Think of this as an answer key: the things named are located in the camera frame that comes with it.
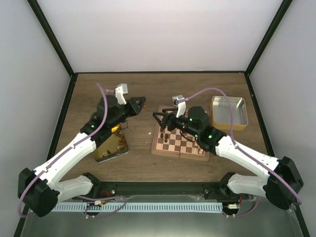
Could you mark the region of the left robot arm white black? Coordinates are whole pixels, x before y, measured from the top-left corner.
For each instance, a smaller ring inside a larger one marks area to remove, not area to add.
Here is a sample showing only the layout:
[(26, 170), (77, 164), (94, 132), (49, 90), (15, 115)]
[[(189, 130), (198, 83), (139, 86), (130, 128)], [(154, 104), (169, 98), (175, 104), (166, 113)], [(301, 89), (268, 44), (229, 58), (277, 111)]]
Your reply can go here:
[(93, 175), (85, 174), (68, 181), (61, 181), (61, 178), (110, 138), (115, 126), (140, 114), (145, 101), (145, 97), (131, 97), (119, 104), (113, 95), (102, 97), (89, 121), (65, 148), (34, 170), (24, 168), (19, 173), (19, 202), (43, 217), (57, 203), (69, 198), (83, 195), (89, 199), (98, 198), (101, 187)]

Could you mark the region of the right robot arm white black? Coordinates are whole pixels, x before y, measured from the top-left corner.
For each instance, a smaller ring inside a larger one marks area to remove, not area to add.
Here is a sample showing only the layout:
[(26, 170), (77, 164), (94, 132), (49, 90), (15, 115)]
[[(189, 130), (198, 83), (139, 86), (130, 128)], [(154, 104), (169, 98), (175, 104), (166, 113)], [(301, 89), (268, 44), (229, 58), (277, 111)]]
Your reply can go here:
[(283, 210), (301, 204), (298, 193), (304, 182), (292, 159), (271, 157), (232, 141), (231, 136), (210, 124), (201, 106), (191, 107), (180, 116), (175, 108), (167, 108), (154, 112), (153, 117), (162, 129), (179, 129), (190, 134), (204, 151), (227, 158), (254, 173), (254, 176), (233, 174), (219, 187), (223, 198), (230, 199), (235, 194), (261, 196)]

